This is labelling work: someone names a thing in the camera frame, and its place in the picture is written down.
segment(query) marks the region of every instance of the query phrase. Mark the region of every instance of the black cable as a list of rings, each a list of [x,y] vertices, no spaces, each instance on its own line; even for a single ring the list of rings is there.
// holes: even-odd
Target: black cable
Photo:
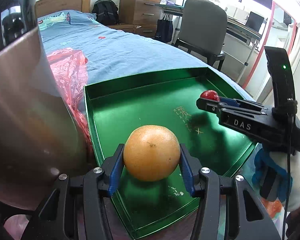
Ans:
[[[291,167],[290,167],[290,159],[291,159],[291,133],[294,120],[288,119],[288,124],[290,125],[290,131],[288,132],[288,141],[289,141],[289,148],[287,154],[287,174],[288,174],[288,187],[287,187],[287,194],[286,194],[286,204],[284,207],[284,215],[283,215],[283,225],[282,225],[282,240],[285,239],[286,235],[286,220],[287,220],[287,210],[289,204],[289,196],[290,196],[290,184],[291,184]]]

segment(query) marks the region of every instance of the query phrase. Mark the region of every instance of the gray chair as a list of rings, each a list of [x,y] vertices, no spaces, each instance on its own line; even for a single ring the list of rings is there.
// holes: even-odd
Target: gray chair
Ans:
[[[183,46],[207,58],[212,66],[219,61],[221,70],[225,53],[221,50],[226,36],[226,12],[207,0],[187,0],[183,10],[179,38],[175,47]]]

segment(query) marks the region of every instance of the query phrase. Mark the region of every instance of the green tray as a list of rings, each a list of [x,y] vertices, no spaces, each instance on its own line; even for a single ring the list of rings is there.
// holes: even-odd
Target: green tray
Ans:
[[[154,124],[170,129],[202,165],[233,176],[256,143],[196,107],[200,94],[210,89],[223,97],[242,98],[205,67],[143,73],[86,86],[87,118],[98,164],[113,155],[134,129]],[[179,167],[158,182],[138,181],[124,169],[112,201],[133,239],[167,227],[199,204],[186,192]]]

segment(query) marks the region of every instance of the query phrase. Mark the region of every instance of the red plastic bag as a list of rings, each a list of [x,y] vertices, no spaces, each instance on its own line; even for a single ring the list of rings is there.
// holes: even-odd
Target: red plastic bag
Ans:
[[[63,100],[82,129],[88,151],[92,153],[88,122],[85,115],[78,110],[78,105],[83,98],[83,87],[88,81],[86,66],[88,59],[81,50],[72,48],[58,49],[47,55],[47,58]]]
[[[26,215],[14,215],[7,219],[4,228],[14,240],[20,240],[28,223]]]
[[[266,208],[266,210],[267,210],[267,212],[268,212],[268,214],[271,218],[274,218],[275,215],[277,213],[280,213],[280,211],[282,209],[282,204],[279,200],[276,200],[274,202],[270,202],[270,201],[267,201],[264,198],[261,198],[261,202],[264,205],[264,207]]]

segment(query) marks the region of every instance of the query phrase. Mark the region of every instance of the blue bed sheet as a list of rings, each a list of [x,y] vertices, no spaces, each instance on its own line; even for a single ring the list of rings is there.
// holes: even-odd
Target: blue bed sheet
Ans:
[[[69,47],[83,52],[88,59],[88,84],[158,70],[208,67],[243,98],[253,100],[226,75],[181,49],[151,38],[110,29],[95,19],[95,14],[73,10],[56,12],[38,19],[47,55]]]

